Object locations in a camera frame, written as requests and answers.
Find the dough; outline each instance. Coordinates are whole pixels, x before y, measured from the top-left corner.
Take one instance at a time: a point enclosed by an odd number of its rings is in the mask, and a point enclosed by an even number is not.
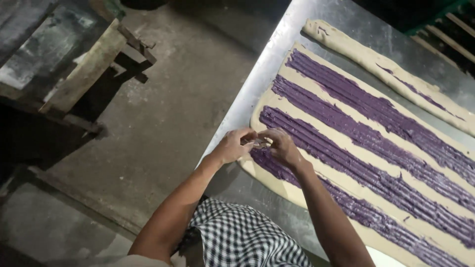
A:
[[[368,86],[367,84],[363,83],[362,81],[356,79],[355,77],[349,75],[348,73],[338,69],[337,67],[333,66],[332,64],[324,61],[320,57],[312,54],[304,47],[299,44],[295,44],[290,51],[296,48],[299,51],[308,55],[312,60],[317,61],[320,64],[323,64],[332,70],[344,75],[345,77],[355,81],[363,90],[371,93],[376,97],[384,97],[388,99],[385,95],[381,92],[377,91],[376,89]],[[291,52],[287,54],[284,63],[281,65],[278,74],[283,76],[285,79],[298,84],[299,86],[305,88],[306,90],[312,92],[313,94],[317,95],[321,99],[324,99],[331,103],[332,105],[336,105],[346,114],[350,114],[351,117],[358,122],[364,123],[371,127],[374,130],[377,130],[381,133],[381,135],[385,138],[388,138],[399,147],[405,148],[408,151],[411,151],[414,155],[419,157],[420,159],[430,164],[432,168],[435,170],[443,173],[446,175],[451,181],[455,182],[471,194],[475,194],[475,188],[469,185],[464,179],[458,176],[456,173],[451,171],[448,168],[440,167],[428,154],[420,150],[418,147],[413,145],[412,143],[403,140],[402,138],[396,136],[393,133],[388,133],[384,130],[384,128],[374,122],[369,120],[368,118],[364,117],[356,110],[352,109],[351,107],[343,104],[342,102],[338,101],[337,99],[332,98],[328,93],[320,88],[320,86],[315,83],[313,80],[304,77],[303,75],[297,73],[294,69],[290,67],[286,67],[285,63],[287,59],[290,58]],[[425,183],[415,179],[411,176],[410,173],[401,169],[400,167],[390,164],[384,159],[376,156],[375,154],[358,147],[352,143],[352,140],[347,137],[346,135],[334,130],[331,127],[328,127],[321,121],[315,119],[314,117],[310,116],[309,114],[305,113],[304,111],[300,110],[296,106],[292,105],[286,98],[276,95],[270,88],[272,84],[269,86],[269,89],[262,95],[259,103],[255,107],[253,115],[251,117],[251,127],[256,131],[262,131],[266,129],[266,126],[259,121],[259,115],[263,110],[264,106],[270,106],[274,108],[279,108],[280,110],[286,112],[290,116],[295,119],[302,119],[305,122],[310,123],[314,126],[318,131],[325,136],[329,137],[332,141],[334,141],[339,147],[346,149],[348,152],[352,153],[353,155],[358,155],[358,157],[366,163],[369,163],[373,166],[377,166],[381,170],[384,170],[391,174],[392,176],[398,176],[401,174],[402,179],[407,182],[411,187],[415,188],[419,192],[423,193],[426,197],[430,198],[433,201],[436,201],[444,206],[446,206],[452,213],[467,217],[470,219],[475,219],[475,214],[461,206],[457,203],[442,197],[440,194],[435,192],[432,188],[427,186]],[[437,131],[430,125],[426,124],[425,122],[418,119],[408,110],[406,110],[401,105],[397,104],[396,102],[388,99],[402,114],[413,118],[418,123],[422,124],[427,129],[433,131],[438,138],[442,139],[444,142],[448,143],[449,145],[453,146],[454,148],[458,149],[459,151],[463,152],[467,157],[473,159],[473,153],[468,153],[468,151],[459,143],[455,142],[454,140],[450,139],[448,136],[442,134],[441,132]],[[390,215],[392,218],[396,219],[401,225],[410,229],[413,233],[418,236],[427,237],[426,240],[430,242],[432,245],[444,250],[445,252],[453,255],[454,257],[458,258],[460,261],[464,262],[465,264],[473,265],[475,264],[475,252],[474,250],[467,249],[458,239],[454,238],[453,236],[446,234],[439,229],[435,228],[431,224],[425,222],[421,219],[413,218],[409,213],[400,210],[391,202],[385,200],[381,196],[377,195],[370,189],[366,187],[362,187],[359,185],[353,178],[350,176],[338,172],[335,169],[331,168],[330,166],[322,163],[320,160],[312,157],[304,150],[301,150],[301,153],[304,158],[309,160],[316,171],[316,173],[320,174],[322,177],[327,178],[332,183],[338,185],[341,189],[345,192],[349,193],[350,195],[358,198],[358,199],[365,199],[373,206],[378,209],[383,210],[386,214]],[[250,156],[243,157],[239,160],[241,166],[249,172],[251,175],[256,177],[259,181],[261,181],[265,186],[270,188],[272,191],[276,192],[280,196],[288,199],[289,201],[306,208],[305,199],[303,196],[302,191],[286,182],[277,179],[272,174],[261,168],[257,165]],[[375,248],[380,252],[397,259],[398,261],[402,262],[408,266],[414,265],[424,265],[424,263],[414,256],[413,254],[409,253],[405,249],[395,245],[394,243],[388,241],[384,237],[380,236],[376,231],[364,227],[356,221],[350,220],[355,229],[357,230],[358,234],[361,236],[363,242],[371,248]],[[388,266],[387,261],[381,262],[382,266]]]
[[[402,69],[323,20],[307,19],[303,31],[373,73],[398,94],[455,128],[475,137],[475,114],[439,92],[439,88]]]

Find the checkered apron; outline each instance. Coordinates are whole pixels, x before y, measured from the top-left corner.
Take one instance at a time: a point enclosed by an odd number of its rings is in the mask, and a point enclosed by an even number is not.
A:
[[[290,236],[249,206],[207,199],[190,228],[201,233],[205,266],[311,266]]]

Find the purple filling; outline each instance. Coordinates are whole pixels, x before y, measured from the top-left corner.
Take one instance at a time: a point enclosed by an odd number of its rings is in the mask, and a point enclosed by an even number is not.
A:
[[[296,177],[289,169],[282,166],[272,158],[268,148],[260,150],[253,149],[251,151],[251,156],[259,166],[273,174],[278,179],[284,181],[297,181]],[[411,231],[398,224],[395,220],[391,219],[391,217],[386,215],[384,212],[374,208],[367,201],[350,196],[337,186],[333,185],[330,181],[322,179],[320,176],[318,178],[333,199],[341,207],[346,216],[350,219],[375,230],[388,241],[414,254],[421,261],[430,266],[466,266],[445,251],[432,246],[424,238],[420,238],[413,234]]]
[[[378,122],[387,132],[394,133],[429,154],[442,167],[448,167],[475,186],[475,162],[438,138],[412,118],[401,114],[388,99],[377,98],[356,82],[323,66],[294,49],[292,60],[285,64],[318,82],[331,97],[340,100],[365,117]]]
[[[320,27],[320,26],[318,26],[317,33],[320,33],[320,32],[319,32],[319,30],[322,30],[322,31],[325,33],[325,35],[327,35],[327,36],[329,35],[329,34],[326,32],[326,30],[325,30],[325,29],[323,29],[323,28],[322,28],[322,27]]]
[[[402,177],[392,177],[387,172],[361,161],[310,124],[294,119],[278,108],[264,106],[259,117],[268,128],[281,127],[295,144],[324,164],[343,172],[359,184],[371,189],[401,210],[432,224],[439,230],[460,240],[467,248],[475,248],[475,223],[448,211],[409,186]]]
[[[416,179],[424,182],[439,194],[475,212],[475,197],[443,173],[434,170],[425,161],[398,147],[371,127],[358,123],[338,107],[322,100],[317,95],[277,75],[272,91],[285,97],[290,103],[327,126],[350,137],[353,144],[373,152],[387,162],[407,170]]]
[[[436,107],[442,109],[443,111],[449,113],[450,115],[452,115],[452,116],[454,116],[454,117],[456,117],[456,118],[459,118],[459,119],[465,121],[465,120],[462,119],[461,117],[459,117],[459,116],[457,116],[457,115],[453,115],[450,111],[446,110],[446,108],[444,108],[441,104],[435,102],[430,96],[425,95],[425,94],[421,93],[420,91],[418,91],[412,84],[407,83],[407,82],[405,82],[405,81],[399,79],[398,77],[396,77],[396,76],[393,74],[392,70],[387,69],[387,68],[383,68],[383,67],[381,67],[380,65],[378,65],[378,67],[382,68],[384,71],[386,71],[387,73],[391,74],[394,78],[396,78],[398,81],[402,82],[405,86],[407,86],[407,88],[409,88],[412,92],[414,92],[414,93],[420,95],[421,97],[423,97],[427,102],[429,102],[429,103],[431,103],[432,105],[434,105],[434,106],[436,106]]]

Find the stainless steel table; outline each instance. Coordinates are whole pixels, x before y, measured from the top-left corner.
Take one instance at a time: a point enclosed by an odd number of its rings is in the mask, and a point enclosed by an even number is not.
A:
[[[444,94],[475,113],[475,81],[472,78],[351,0],[293,0],[203,156],[214,149],[227,131],[249,126],[254,106],[274,79],[294,41],[302,43],[315,54],[380,90],[422,120],[475,150],[474,138],[415,106],[354,62],[322,47],[302,33],[301,28],[307,18],[327,21],[361,44],[393,59],[408,72],[438,85]],[[254,207],[269,216],[303,248],[327,258],[316,238],[308,211],[273,193],[236,163],[221,168],[205,194],[219,200]]]

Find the person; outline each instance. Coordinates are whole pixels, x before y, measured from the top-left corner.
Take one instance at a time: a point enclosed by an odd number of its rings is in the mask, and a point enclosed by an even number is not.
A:
[[[206,266],[311,266],[296,242],[262,213],[249,206],[207,199],[198,207],[208,183],[224,164],[272,140],[272,156],[297,177],[312,223],[332,266],[374,266],[355,229],[317,178],[292,138],[282,129],[256,133],[250,128],[228,132],[209,155],[164,201],[135,239],[128,256],[116,266],[169,266],[185,231],[198,228]],[[251,142],[241,145],[241,140]]]

